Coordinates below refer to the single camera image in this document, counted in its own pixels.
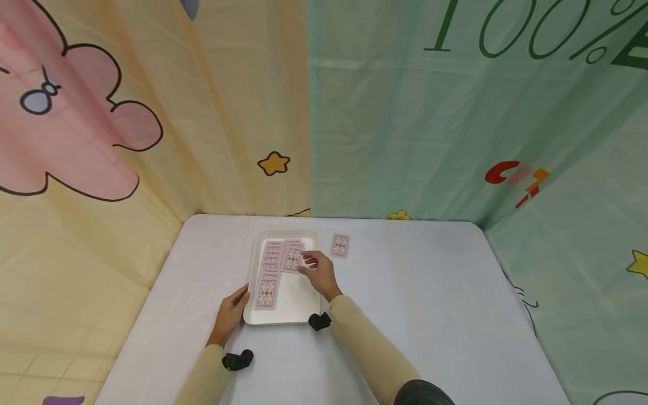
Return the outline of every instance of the card stack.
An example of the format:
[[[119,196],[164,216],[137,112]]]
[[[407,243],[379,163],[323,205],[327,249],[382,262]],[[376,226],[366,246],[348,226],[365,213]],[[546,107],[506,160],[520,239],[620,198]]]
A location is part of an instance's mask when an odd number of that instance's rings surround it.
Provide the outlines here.
[[[269,240],[263,250],[257,282],[255,310],[274,310],[281,272],[299,273],[304,244],[300,239]]]

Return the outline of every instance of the fabric backdrop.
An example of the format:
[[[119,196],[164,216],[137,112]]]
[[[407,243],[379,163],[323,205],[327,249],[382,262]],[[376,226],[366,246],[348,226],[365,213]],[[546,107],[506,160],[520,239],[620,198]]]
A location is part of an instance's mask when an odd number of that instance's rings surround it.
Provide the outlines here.
[[[645,403],[647,8],[0,0],[0,403],[92,404],[186,218],[311,194],[477,223],[570,400]]]
[[[574,404],[648,403],[647,6],[308,2],[312,215],[480,225]]]
[[[308,214],[305,5],[194,17],[0,0],[0,404],[92,404],[190,215]]]

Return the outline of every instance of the hand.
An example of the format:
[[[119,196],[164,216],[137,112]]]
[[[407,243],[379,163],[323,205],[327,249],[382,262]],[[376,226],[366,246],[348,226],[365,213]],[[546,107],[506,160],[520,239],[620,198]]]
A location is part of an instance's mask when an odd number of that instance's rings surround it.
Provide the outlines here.
[[[302,252],[306,265],[297,268],[310,284],[319,292],[328,302],[331,302],[338,295],[342,295],[338,282],[335,281],[335,272],[333,271],[333,262],[320,251]]]
[[[205,346],[219,345],[225,347],[227,341],[232,337],[232,333],[237,329],[243,316],[243,308],[249,301],[248,285],[249,283],[245,284],[220,303],[214,330],[211,331]]]

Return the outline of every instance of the tray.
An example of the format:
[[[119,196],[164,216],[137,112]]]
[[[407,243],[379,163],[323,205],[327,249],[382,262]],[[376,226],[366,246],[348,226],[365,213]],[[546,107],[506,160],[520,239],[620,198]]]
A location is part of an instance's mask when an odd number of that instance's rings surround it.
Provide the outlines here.
[[[252,268],[249,275],[251,297],[243,310],[243,319],[249,325],[276,325],[307,323],[312,314],[321,309],[319,293],[301,274],[282,273],[275,310],[255,310],[254,297],[261,265],[263,248],[268,240],[301,239],[306,250],[317,250],[319,238],[311,229],[268,229],[261,232],[254,245]]]

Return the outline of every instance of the white table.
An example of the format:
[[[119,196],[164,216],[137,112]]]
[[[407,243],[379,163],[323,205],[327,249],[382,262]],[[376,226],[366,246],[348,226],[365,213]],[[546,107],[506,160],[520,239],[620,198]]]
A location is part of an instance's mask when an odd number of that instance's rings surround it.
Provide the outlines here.
[[[568,400],[481,230],[467,222],[196,215],[183,226],[97,404],[172,404],[220,300],[248,279],[264,229],[315,229],[320,248],[351,236],[338,283],[457,405]],[[330,328],[244,325],[227,351],[251,349],[223,404],[374,404]]]

